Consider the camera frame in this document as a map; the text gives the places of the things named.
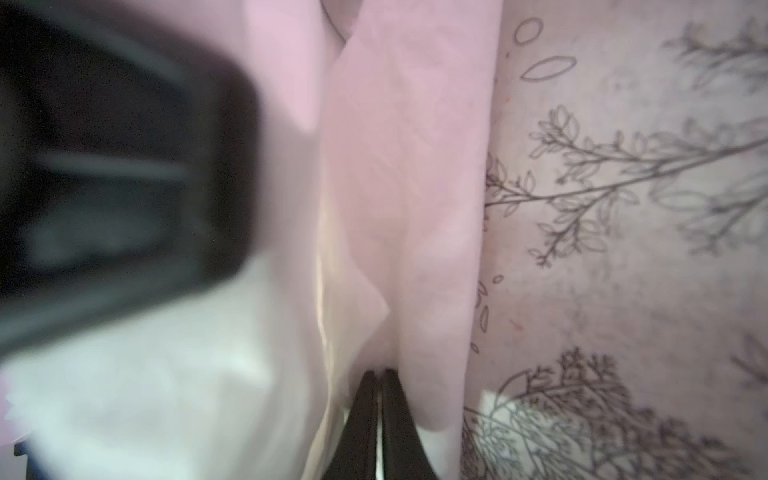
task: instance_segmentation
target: blurry black object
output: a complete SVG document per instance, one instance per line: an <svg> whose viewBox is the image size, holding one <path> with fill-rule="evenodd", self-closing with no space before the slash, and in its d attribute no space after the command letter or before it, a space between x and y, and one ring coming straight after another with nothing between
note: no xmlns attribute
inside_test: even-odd
<svg viewBox="0 0 768 480"><path fill-rule="evenodd" d="M323 480L376 478L376 398L379 393L384 479L438 480L424 453L406 394L395 370L386 370L379 384L373 371L366 372L362 377Z"/></svg>
<svg viewBox="0 0 768 480"><path fill-rule="evenodd" d="M366 372L323 480L375 480L378 391L376 374Z"/></svg>
<svg viewBox="0 0 768 480"><path fill-rule="evenodd" d="M46 476L41 472L38 463L35 461L32 455L30 455L27 442L19 442L16 445L13 445L14 457L22 457L24 455L27 456L27 472L25 475L25 480L46 480Z"/></svg>
<svg viewBox="0 0 768 480"><path fill-rule="evenodd" d="M0 0L0 357L234 274L257 100L105 0Z"/></svg>

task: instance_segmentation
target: drawn leaf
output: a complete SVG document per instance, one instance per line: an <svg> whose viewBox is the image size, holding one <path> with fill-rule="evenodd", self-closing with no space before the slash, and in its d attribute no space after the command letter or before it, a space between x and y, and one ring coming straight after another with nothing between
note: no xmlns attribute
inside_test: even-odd
<svg viewBox="0 0 768 480"><path fill-rule="evenodd" d="M575 57L554 55L544 60L537 61L520 75L520 79L527 82L546 81L559 77L576 66Z"/></svg>
<svg viewBox="0 0 768 480"><path fill-rule="evenodd" d="M700 147L707 146L712 137L693 118L689 118L683 124L683 135L691 144Z"/></svg>
<svg viewBox="0 0 768 480"><path fill-rule="evenodd" d="M496 168L498 169L498 180L501 183L506 183L508 178L507 173L507 167L504 166L504 164L499 161L498 158L495 159Z"/></svg>
<svg viewBox="0 0 768 480"><path fill-rule="evenodd" d="M642 157L645 155L646 150L648 149L648 140L646 137L640 133L639 131L634 134L632 137L632 154L635 157Z"/></svg>
<svg viewBox="0 0 768 480"><path fill-rule="evenodd" d="M573 174L573 178L575 180L587 180L589 177L596 174L598 170L600 170L600 164L585 164L579 169L578 174Z"/></svg>
<svg viewBox="0 0 768 480"><path fill-rule="evenodd" d="M595 146L592 153L596 155L602 155L604 157L611 157L616 154L618 147L613 144L599 144Z"/></svg>
<svg viewBox="0 0 768 480"><path fill-rule="evenodd" d="M768 117L754 118L741 124L740 130L744 130L751 137L763 138L768 134Z"/></svg>
<svg viewBox="0 0 768 480"><path fill-rule="evenodd" d="M525 190L525 193L529 194L534 188L536 188L536 179L533 177L533 173L528 170L525 174L525 181L523 181L523 190Z"/></svg>
<svg viewBox="0 0 768 480"><path fill-rule="evenodd" d="M654 154L674 154L680 151L680 138L668 131L648 135L647 150Z"/></svg>
<svg viewBox="0 0 768 480"><path fill-rule="evenodd" d="M573 243L569 243L564 250L556 251L555 254L557 257L565 258L570 256L575 251L576 251L576 246Z"/></svg>
<svg viewBox="0 0 768 480"><path fill-rule="evenodd" d="M480 312L480 330L483 331L483 333L488 332L488 316L490 315L490 311L488 309L488 305L482 307L482 311Z"/></svg>
<svg viewBox="0 0 768 480"><path fill-rule="evenodd" d="M701 210L710 203L707 195L698 192L673 192L656 196L656 202L662 207L675 212L690 212Z"/></svg>
<svg viewBox="0 0 768 480"><path fill-rule="evenodd" d="M554 233L554 228L549 223L537 223L536 227L544 233Z"/></svg>
<svg viewBox="0 0 768 480"><path fill-rule="evenodd" d="M576 120L576 117L571 115L568 117L568 120L565 122L565 125L563 126L563 131L565 132L566 137L570 139L572 142L576 141L579 134L579 124L578 120Z"/></svg>
<svg viewBox="0 0 768 480"><path fill-rule="evenodd" d="M586 164L578 164L574 165L573 167L569 167L568 171L565 173L565 175L563 175L563 178L567 180L570 177L571 179L575 180L579 175L581 175L581 172L583 172L586 167Z"/></svg>
<svg viewBox="0 0 768 480"><path fill-rule="evenodd" d="M750 175L749 177L728 187L727 193L737 196L754 196L764 194L768 190L768 170Z"/></svg>
<svg viewBox="0 0 768 480"><path fill-rule="evenodd" d="M696 76L691 87L694 90L700 90L701 88L704 88L712 83L712 81L717 78L718 75L720 75L720 70L717 68L708 68L703 70Z"/></svg>
<svg viewBox="0 0 768 480"><path fill-rule="evenodd" d="M579 239L579 246L596 253L608 250L608 245L598 237L582 237Z"/></svg>
<svg viewBox="0 0 768 480"><path fill-rule="evenodd" d="M534 160L540 158L543 154L547 153L547 144L540 144L528 155Z"/></svg>
<svg viewBox="0 0 768 480"><path fill-rule="evenodd" d="M744 41L752 44L754 43L755 38L760 37L760 33L760 25L757 23L756 18L750 17L750 19L746 21L741 30L739 30L739 37Z"/></svg>
<svg viewBox="0 0 768 480"><path fill-rule="evenodd" d="M756 243L768 236L768 210L755 210L741 221L741 236L747 243Z"/></svg>
<svg viewBox="0 0 768 480"><path fill-rule="evenodd" d="M566 160L565 165L571 166L587 160L587 154L580 151L569 151L563 154L563 158Z"/></svg>
<svg viewBox="0 0 768 480"><path fill-rule="evenodd" d="M581 207L581 203L578 200L570 197L562 197L553 200L551 205L561 212L566 210L575 210Z"/></svg>
<svg viewBox="0 0 768 480"><path fill-rule="evenodd" d="M677 180L677 177L679 177L679 173L675 174L668 174L664 175L663 177L659 177L655 182L654 185L650 188L650 197L653 199L656 199L661 195L664 191L667 190L667 188L671 187L672 184L675 183Z"/></svg>
<svg viewBox="0 0 768 480"><path fill-rule="evenodd" d="M496 391L496 398L493 401L494 409L501 408L511 402L520 390L525 391L526 374L528 374L528 370L516 373L502 383L502 386Z"/></svg>
<svg viewBox="0 0 768 480"><path fill-rule="evenodd" d="M557 118L555 118L553 121L539 121L538 127L547 135L556 137L560 134L560 127L556 125L556 121Z"/></svg>
<svg viewBox="0 0 768 480"><path fill-rule="evenodd" d="M520 207L520 203L519 202L515 202L513 204L507 205L507 207L504 209L504 218L509 217L514 212L516 212L518 207Z"/></svg>
<svg viewBox="0 0 768 480"><path fill-rule="evenodd" d="M600 205L598 205L598 221L600 224L608 230L609 226L611 225L611 200L603 200L600 202Z"/></svg>
<svg viewBox="0 0 768 480"><path fill-rule="evenodd" d="M768 349L754 336L744 336L744 355L746 361L768 380Z"/></svg>
<svg viewBox="0 0 768 480"><path fill-rule="evenodd" d="M618 198L629 205L639 205L640 199L632 190L622 189L618 191Z"/></svg>
<svg viewBox="0 0 768 480"><path fill-rule="evenodd" d="M733 145L733 140L736 138L736 132L731 125L720 125L714 131L714 141L720 148L728 148Z"/></svg>
<svg viewBox="0 0 768 480"><path fill-rule="evenodd" d="M552 123L562 129L565 128L565 125L568 124L568 120L570 119L571 114L568 113L568 110L563 105L558 105L558 108L554 111Z"/></svg>
<svg viewBox="0 0 768 480"><path fill-rule="evenodd" d="M594 220L582 220L579 223L579 230L582 230L585 233L590 233L592 235L600 234L600 226L598 225L598 222Z"/></svg>
<svg viewBox="0 0 768 480"><path fill-rule="evenodd" d="M563 214L557 215L552 221L552 223L570 223L571 220L573 220L574 217L576 217L576 215L578 215L578 213L576 212L565 212Z"/></svg>
<svg viewBox="0 0 768 480"><path fill-rule="evenodd" d="M542 30L544 30L544 22L540 18L526 18L515 29L513 39L518 46L522 47L536 40Z"/></svg>

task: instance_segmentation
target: black object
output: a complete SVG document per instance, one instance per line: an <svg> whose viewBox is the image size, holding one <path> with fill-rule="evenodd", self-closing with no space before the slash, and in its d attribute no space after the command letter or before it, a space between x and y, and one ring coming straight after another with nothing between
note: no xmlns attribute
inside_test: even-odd
<svg viewBox="0 0 768 480"><path fill-rule="evenodd" d="M437 480L394 370L385 371L382 378L382 429L384 478Z"/></svg>
<svg viewBox="0 0 768 480"><path fill-rule="evenodd" d="M236 272L253 86L105 0L0 0L0 356Z"/></svg>
<svg viewBox="0 0 768 480"><path fill-rule="evenodd" d="M357 387L336 452L323 480L376 478L376 423L379 418L376 375L366 372Z"/></svg>
<svg viewBox="0 0 768 480"><path fill-rule="evenodd" d="M384 478L438 480L419 440L397 372L386 370L379 387L374 373L366 372L323 480L376 477L377 416L371 406L375 411L377 392L381 392Z"/></svg>
<svg viewBox="0 0 768 480"><path fill-rule="evenodd" d="M13 456L21 457L23 455L27 455L27 472L24 477L25 480L45 480L45 475L40 470L37 462L32 458L32 455L30 455L27 442L19 442L16 445L13 445Z"/></svg>

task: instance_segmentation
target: pink cloth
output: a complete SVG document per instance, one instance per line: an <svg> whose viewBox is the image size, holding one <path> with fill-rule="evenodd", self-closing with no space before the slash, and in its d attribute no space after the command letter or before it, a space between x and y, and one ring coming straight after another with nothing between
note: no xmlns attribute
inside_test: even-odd
<svg viewBox="0 0 768 480"><path fill-rule="evenodd" d="M354 379L399 370L446 479L458 478L501 9L501 0L364 2L330 72L323 117L327 193L353 274L389 310L367 318L364 344L348 335L360 329L357 313L326 315L338 335L329 341L356 349L347 356Z"/></svg>
<svg viewBox="0 0 768 480"><path fill-rule="evenodd" d="M9 415L12 408L8 400L9 390L8 380L0 374L0 446L15 443L28 434L27 429Z"/></svg>

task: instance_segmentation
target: wrinkled fabric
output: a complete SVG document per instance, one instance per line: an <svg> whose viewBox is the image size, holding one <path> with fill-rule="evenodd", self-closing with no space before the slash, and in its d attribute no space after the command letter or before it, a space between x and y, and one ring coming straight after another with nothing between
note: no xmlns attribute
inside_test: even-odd
<svg viewBox="0 0 768 480"><path fill-rule="evenodd" d="M341 38L352 36L362 0L323 0L323 8Z"/></svg>
<svg viewBox="0 0 768 480"><path fill-rule="evenodd" d="M322 12L310 0L131 4L254 79L257 244L206 293L11 358L15 409L61 480L300 478L328 398L315 293L317 132L333 46Z"/></svg>
<svg viewBox="0 0 768 480"><path fill-rule="evenodd" d="M389 367L456 480L501 0L369 0L340 53L315 1L130 3L258 87L258 237L206 293L10 359L41 463L317 478L360 376Z"/></svg>
<svg viewBox="0 0 768 480"><path fill-rule="evenodd" d="M388 307L379 318L327 316L329 342L336 356L354 353L345 356L353 385L371 367L399 370L443 478L458 476L501 7L364 2L329 73L323 116L326 191L348 278Z"/></svg>

